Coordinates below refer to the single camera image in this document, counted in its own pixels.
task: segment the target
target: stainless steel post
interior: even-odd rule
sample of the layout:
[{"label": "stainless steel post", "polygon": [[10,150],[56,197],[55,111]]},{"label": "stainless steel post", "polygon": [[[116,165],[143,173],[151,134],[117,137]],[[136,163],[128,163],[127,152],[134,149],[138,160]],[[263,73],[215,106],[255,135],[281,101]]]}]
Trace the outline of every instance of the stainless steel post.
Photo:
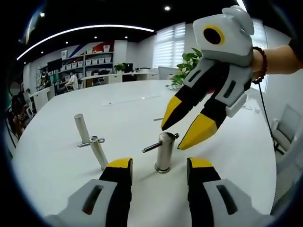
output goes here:
[{"label": "stainless steel post", "polygon": [[150,151],[154,148],[158,148],[157,162],[155,164],[155,169],[162,174],[167,173],[170,170],[170,159],[172,154],[172,149],[174,147],[175,139],[179,135],[172,134],[169,132],[163,132],[159,136],[159,142],[153,144],[142,150],[143,153]]},{"label": "stainless steel post", "polygon": [[105,154],[103,152],[103,149],[99,143],[98,137],[97,136],[92,136],[89,139],[90,142],[90,147],[93,150],[98,162],[101,165],[101,169],[104,170],[108,164],[108,161],[105,157]]},{"label": "stainless steel post", "polygon": [[83,114],[80,113],[80,114],[75,115],[74,119],[75,119],[77,129],[78,129],[79,134],[82,139],[82,144],[89,143],[89,132],[87,131]]}]

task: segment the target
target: ceiling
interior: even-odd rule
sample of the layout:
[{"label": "ceiling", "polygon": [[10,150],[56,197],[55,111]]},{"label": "ceiling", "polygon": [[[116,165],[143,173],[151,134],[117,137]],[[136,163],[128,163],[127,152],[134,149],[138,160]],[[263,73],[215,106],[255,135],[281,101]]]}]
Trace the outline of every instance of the ceiling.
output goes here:
[{"label": "ceiling", "polygon": [[[275,12],[273,0],[244,0],[248,13],[255,18],[263,20],[264,24],[280,30],[289,35],[287,28]],[[193,1],[176,0],[153,0],[148,3],[143,0],[32,0],[24,4],[19,13],[19,21],[15,29],[22,42],[15,45],[14,57],[18,57],[30,46],[37,42],[68,29],[101,25],[130,25],[139,26],[154,31],[161,30],[170,25],[180,22],[191,23],[194,20],[213,14],[221,13],[222,8],[236,4],[235,0],[211,0],[200,1],[192,4]],[[28,25],[32,15],[36,12],[35,28],[31,32],[27,44],[22,40],[25,27]],[[29,51],[19,60],[19,66],[23,62],[33,61],[49,52],[64,48],[67,44],[84,44],[95,41],[110,41],[125,39],[131,42],[139,42],[155,33],[134,30],[129,28],[94,28],[70,32],[50,39],[33,50]]]}]

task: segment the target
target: white table surface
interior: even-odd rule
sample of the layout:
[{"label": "white table surface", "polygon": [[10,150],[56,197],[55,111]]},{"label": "white table surface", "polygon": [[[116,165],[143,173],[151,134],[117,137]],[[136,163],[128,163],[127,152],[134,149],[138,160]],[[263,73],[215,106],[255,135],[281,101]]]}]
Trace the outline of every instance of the white table surface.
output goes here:
[{"label": "white table surface", "polygon": [[231,180],[251,196],[256,210],[269,214],[276,188],[275,154],[262,114],[249,108],[227,118],[210,139],[188,150],[178,150],[205,103],[201,102],[167,130],[180,134],[171,171],[161,175],[154,170],[157,150],[145,154],[141,150],[158,141],[161,121],[153,119],[163,117],[174,95],[165,87],[169,83],[116,83],[72,91],[50,100],[24,131],[12,160],[16,177],[38,213],[58,214],[72,193],[102,173],[91,148],[76,147],[80,136],[73,117],[83,113],[90,135],[105,138],[102,147],[108,161],[133,158],[129,227],[191,225],[187,157],[207,158],[222,179]]},{"label": "white table surface", "polygon": [[118,76],[118,75],[154,75],[154,74],[157,74],[157,73],[154,73],[154,72],[121,72],[121,73],[113,73],[113,74],[94,75],[94,76],[84,77],[81,80],[94,79],[94,78],[99,78],[99,77],[111,77],[111,76]]}]

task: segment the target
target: ceiling light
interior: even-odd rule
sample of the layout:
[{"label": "ceiling light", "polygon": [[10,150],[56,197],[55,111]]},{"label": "ceiling light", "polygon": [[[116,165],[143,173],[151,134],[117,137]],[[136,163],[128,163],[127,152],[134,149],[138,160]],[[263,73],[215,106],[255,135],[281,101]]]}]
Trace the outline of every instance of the ceiling light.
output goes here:
[{"label": "ceiling light", "polygon": [[144,27],[136,27],[136,26],[129,26],[129,25],[90,25],[90,26],[84,26],[84,27],[77,27],[77,28],[73,28],[73,29],[69,29],[63,32],[59,32],[57,34],[51,35],[50,37],[47,37],[41,41],[39,41],[38,43],[32,45],[31,47],[29,47],[26,51],[24,51],[22,54],[20,54],[19,57],[17,57],[17,61],[22,58],[25,54],[27,54],[30,50],[34,49],[36,46],[44,43],[47,40],[50,40],[56,36],[59,35],[63,35],[65,33],[68,32],[73,32],[73,31],[78,31],[78,30],[82,30],[82,29],[87,29],[87,28],[97,28],[97,27],[121,27],[121,28],[131,28],[131,29],[137,29],[137,30],[142,30],[142,31],[147,31],[147,32],[154,32],[154,30],[148,29],[148,28],[144,28]]},{"label": "ceiling light", "polygon": [[242,9],[244,9],[245,10],[245,12],[247,12],[247,10],[246,10],[246,7],[245,7],[245,5],[244,5],[244,2],[243,2],[243,0],[237,0],[237,3],[238,3],[238,5],[242,8]]}]

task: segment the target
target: window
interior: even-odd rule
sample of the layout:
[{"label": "window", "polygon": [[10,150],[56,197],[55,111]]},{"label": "window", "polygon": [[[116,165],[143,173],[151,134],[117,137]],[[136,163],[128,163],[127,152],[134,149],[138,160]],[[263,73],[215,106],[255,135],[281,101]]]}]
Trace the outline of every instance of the window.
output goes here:
[{"label": "window", "polygon": [[152,67],[176,68],[183,62],[185,23],[177,24],[158,31],[153,50]]},{"label": "window", "polygon": [[[263,22],[261,20],[258,20],[258,19],[253,19],[252,21],[253,21],[254,28],[255,28],[254,35],[251,35],[252,45],[253,46],[258,46],[262,49],[267,49],[267,38],[266,38]],[[262,82],[260,83],[260,87],[261,87],[262,92],[266,91],[267,78],[268,78],[268,76],[265,76],[264,79],[262,80]],[[256,90],[259,90],[258,84],[252,83],[251,87],[256,89]]]}]

